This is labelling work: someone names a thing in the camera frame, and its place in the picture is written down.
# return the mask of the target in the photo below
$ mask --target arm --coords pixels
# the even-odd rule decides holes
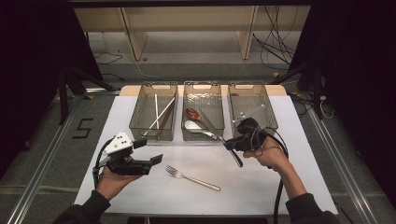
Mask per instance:
[[[83,205],[75,204],[67,208],[53,223],[97,223],[99,217],[110,206],[109,201],[116,197],[125,186],[140,175],[116,175],[105,166],[96,190]]]
[[[244,157],[253,157],[279,173],[290,199],[286,206],[292,223],[339,223],[334,214],[318,208],[313,195],[306,192],[303,181],[275,140],[265,138],[261,148],[245,151]]]

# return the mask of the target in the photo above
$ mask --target floor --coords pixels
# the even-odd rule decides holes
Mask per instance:
[[[281,35],[287,36],[287,45],[295,49],[299,34]],[[265,39],[268,33],[258,32],[256,36]],[[150,33],[138,62],[133,60],[123,34],[95,33],[89,38],[105,82],[115,87],[168,79],[270,82],[288,67],[270,53],[262,53],[256,41],[248,60],[242,60],[232,32]],[[298,76],[283,83],[285,89],[309,99],[309,92],[296,89],[297,80]],[[98,88],[90,82],[84,84],[87,89]],[[90,91],[86,97],[73,97],[70,93],[72,119],[64,125],[59,125],[59,99],[53,100],[30,139],[29,149],[21,151],[0,180],[0,223],[15,220],[13,215],[18,212],[21,223],[51,223],[74,201],[116,94]],[[294,102],[329,192],[342,209],[338,215],[341,222],[396,223],[395,209],[359,157],[336,111],[332,113],[331,107],[323,104],[328,118],[318,120],[309,103],[301,98]],[[85,138],[81,127],[90,129]],[[127,217],[102,218],[102,223],[126,222]],[[289,219],[282,217],[280,223],[289,223]]]

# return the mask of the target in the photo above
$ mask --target hand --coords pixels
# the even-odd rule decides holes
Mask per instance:
[[[105,166],[100,175],[98,186],[96,190],[102,194],[108,201],[116,197],[125,186],[132,181],[140,178],[141,175],[117,175]]]
[[[277,172],[281,166],[290,163],[279,144],[271,137],[266,137],[260,148],[244,152],[244,158],[250,157],[256,158],[262,166],[271,166]]]

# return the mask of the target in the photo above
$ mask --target silver fork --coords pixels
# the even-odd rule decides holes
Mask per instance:
[[[198,183],[198,184],[203,185],[203,186],[205,186],[205,187],[208,187],[208,188],[210,188],[210,189],[220,191],[220,188],[219,188],[218,186],[215,186],[215,185],[206,183],[206,182],[201,181],[201,180],[197,180],[197,179],[195,179],[195,178],[192,178],[192,177],[189,177],[189,176],[186,176],[186,175],[183,175],[183,173],[181,173],[179,170],[173,168],[172,166],[169,166],[169,165],[166,166],[166,171],[167,171],[169,174],[171,174],[172,176],[174,176],[174,177],[176,177],[176,178],[178,178],[178,179],[180,179],[180,178],[186,178],[186,179],[188,179],[188,180],[190,180],[190,181],[193,181],[193,182],[195,182],[195,183]]]

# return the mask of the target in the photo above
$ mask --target red spoon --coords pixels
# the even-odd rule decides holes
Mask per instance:
[[[199,113],[196,110],[194,110],[192,108],[187,108],[186,113],[187,113],[187,117],[189,117],[190,119],[199,120],[205,125],[205,122],[201,119],[201,117],[199,116]]]

